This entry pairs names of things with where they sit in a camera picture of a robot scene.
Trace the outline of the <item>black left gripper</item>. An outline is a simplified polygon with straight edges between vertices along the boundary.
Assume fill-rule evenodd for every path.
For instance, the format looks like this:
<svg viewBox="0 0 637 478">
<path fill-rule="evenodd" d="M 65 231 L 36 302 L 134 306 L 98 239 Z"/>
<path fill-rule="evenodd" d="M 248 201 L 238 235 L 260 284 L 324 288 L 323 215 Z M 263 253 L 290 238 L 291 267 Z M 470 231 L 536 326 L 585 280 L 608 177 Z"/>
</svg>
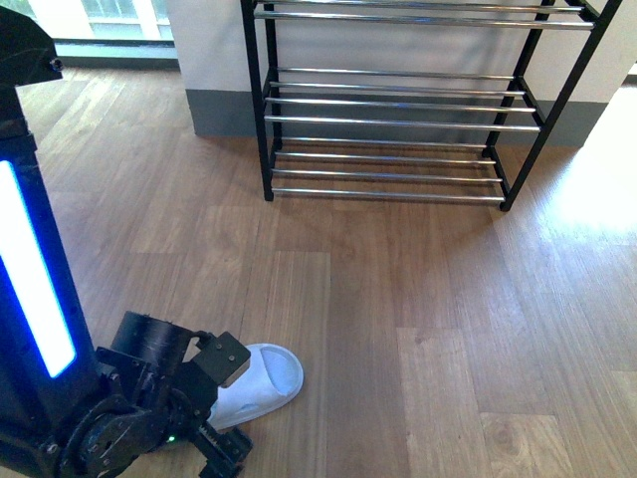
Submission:
<svg viewBox="0 0 637 478">
<path fill-rule="evenodd" d="M 58 477 L 116 477 L 139 456 L 181 441 L 205 457 L 202 477 L 236 477 L 253 448 L 230 425 L 209 424 L 218 390 L 236 381 L 251 354 L 230 333 L 126 312 L 109 348 L 97 350 L 101 394 L 75 426 Z"/>
</svg>

